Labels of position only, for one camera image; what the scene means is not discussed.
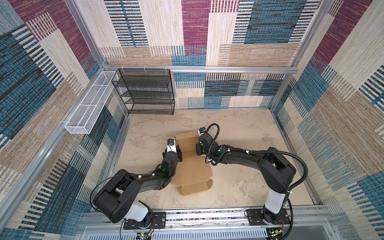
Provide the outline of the brown cardboard box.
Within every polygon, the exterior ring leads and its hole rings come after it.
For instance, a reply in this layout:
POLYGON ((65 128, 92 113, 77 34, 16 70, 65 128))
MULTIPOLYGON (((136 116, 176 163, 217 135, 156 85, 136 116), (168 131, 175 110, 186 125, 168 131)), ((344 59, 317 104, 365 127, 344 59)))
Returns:
POLYGON ((199 135, 196 132, 175 136, 180 147, 183 160, 178 163, 172 184, 182 196, 208 191, 213 185, 211 166, 205 163, 205 157, 197 154, 199 135))

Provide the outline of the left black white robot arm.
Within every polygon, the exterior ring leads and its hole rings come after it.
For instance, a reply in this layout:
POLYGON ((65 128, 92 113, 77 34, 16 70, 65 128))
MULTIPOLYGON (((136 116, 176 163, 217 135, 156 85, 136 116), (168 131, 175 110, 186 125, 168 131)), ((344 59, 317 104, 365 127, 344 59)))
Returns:
POLYGON ((163 162, 152 173, 134 174, 122 169, 108 179, 108 182, 91 196, 91 204, 112 223, 128 219, 134 201, 141 192, 162 190, 176 174, 177 164, 182 161, 180 148, 165 151, 163 162))

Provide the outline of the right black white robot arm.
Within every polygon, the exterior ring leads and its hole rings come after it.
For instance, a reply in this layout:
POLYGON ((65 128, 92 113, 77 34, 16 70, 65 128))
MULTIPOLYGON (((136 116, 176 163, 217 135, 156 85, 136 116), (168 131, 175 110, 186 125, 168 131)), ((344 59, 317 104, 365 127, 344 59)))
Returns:
POLYGON ((289 152, 279 151, 276 148, 250 151, 229 145, 219 145, 208 133, 200 134, 198 141, 197 154, 205 155, 211 165, 241 165, 262 173, 269 187, 262 212, 262 218, 266 224, 274 224, 278 221, 283 205, 288 201, 292 190, 304 182, 308 176, 308 167, 304 160, 289 152), (292 181, 297 170, 286 156, 296 159, 303 166, 303 175, 295 183, 292 181))

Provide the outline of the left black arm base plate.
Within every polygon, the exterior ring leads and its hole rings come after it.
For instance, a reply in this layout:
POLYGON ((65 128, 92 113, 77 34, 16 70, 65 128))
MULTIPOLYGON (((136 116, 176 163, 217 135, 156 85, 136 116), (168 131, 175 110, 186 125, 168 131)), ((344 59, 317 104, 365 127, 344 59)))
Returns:
POLYGON ((154 226, 155 229, 164 229, 166 226, 166 212, 149 212, 141 222, 128 220, 124 223, 124 230, 149 230, 154 226))

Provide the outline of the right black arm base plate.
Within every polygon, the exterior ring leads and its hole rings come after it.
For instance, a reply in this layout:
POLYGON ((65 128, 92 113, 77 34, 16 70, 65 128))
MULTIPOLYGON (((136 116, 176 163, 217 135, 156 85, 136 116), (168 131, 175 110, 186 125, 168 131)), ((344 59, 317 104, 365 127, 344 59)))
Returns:
POLYGON ((278 214, 274 214, 265 208, 246 209, 244 215, 248 218, 251 226, 289 225, 291 223, 290 215, 284 208, 278 214))

